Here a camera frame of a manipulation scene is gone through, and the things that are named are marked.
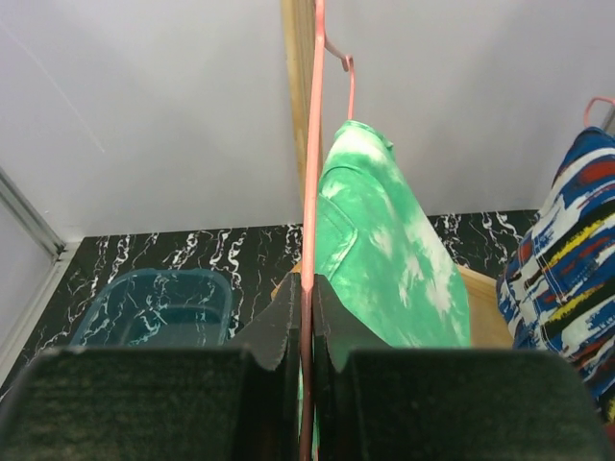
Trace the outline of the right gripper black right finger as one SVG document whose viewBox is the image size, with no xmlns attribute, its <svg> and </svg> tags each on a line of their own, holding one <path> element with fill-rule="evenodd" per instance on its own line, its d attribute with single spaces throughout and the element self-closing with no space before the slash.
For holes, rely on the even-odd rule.
<svg viewBox="0 0 615 461">
<path fill-rule="evenodd" d="M 328 363 L 341 373 L 355 351 L 390 348 L 340 301 L 330 282 L 316 275 L 312 290 L 315 363 Z"/>
</svg>

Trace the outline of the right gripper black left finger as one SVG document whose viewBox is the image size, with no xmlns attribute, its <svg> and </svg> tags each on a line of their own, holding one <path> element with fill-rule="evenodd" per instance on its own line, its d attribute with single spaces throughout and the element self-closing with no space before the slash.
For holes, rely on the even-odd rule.
<svg viewBox="0 0 615 461">
<path fill-rule="evenodd" d="M 301 297 L 301 276 L 287 274 L 271 303 L 233 338 L 233 347 L 248 351 L 267 371 L 278 369 L 288 354 L 297 358 Z"/>
</svg>

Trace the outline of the green tie-dye trousers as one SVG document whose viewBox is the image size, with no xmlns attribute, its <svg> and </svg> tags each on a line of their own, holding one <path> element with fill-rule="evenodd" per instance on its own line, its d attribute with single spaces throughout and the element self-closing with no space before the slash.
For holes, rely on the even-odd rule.
<svg viewBox="0 0 615 461">
<path fill-rule="evenodd" d="M 468 349 L 468 293 L 411 191 L 393 143 L 348 120 L 316 194 L 314 274 L 355 322 L 395 349 Z"/>
</svg>

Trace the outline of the blue patterned trousers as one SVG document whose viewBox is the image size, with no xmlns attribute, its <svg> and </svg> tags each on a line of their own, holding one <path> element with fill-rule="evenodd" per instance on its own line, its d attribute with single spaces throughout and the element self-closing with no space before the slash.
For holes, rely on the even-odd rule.
<svg viewBox="0 0 615 461">
<path fill-rule="evenodd" d="M 614 138 L 583 130 L 496 284 L 516 349 L 553 352 L 614 421 Z"/>
</svg>

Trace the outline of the teal plastic basket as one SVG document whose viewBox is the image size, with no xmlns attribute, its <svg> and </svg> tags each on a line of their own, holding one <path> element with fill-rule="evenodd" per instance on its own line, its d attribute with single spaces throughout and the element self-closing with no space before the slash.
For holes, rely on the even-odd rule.
<svg viewBox="0 0 615 461">
<path fill-rule="evenodd" d="M 70 345 L 216 347 L 227 339 L 232 307 L 232 288 L 216 272 L 136 270 L 101 291 Z"/>
</svg>

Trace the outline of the wooden clothes rack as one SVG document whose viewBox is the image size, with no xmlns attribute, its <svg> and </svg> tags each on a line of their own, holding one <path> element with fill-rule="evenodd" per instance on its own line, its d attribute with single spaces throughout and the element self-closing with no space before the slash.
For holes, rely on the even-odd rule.
<svg viewBox="0 0 615 461">
<path fill-rule="evenodd" d="M 314 55 L 315 13 L 312 1 L 282 1 L 283 40 L 299 174 L 300 199 L 305 198 L 308 119 Z M 471 309 L 472 345 L 507 349 L 512 338 L 497 309 L 496 281 L 459 265 Z"/>
</svg>

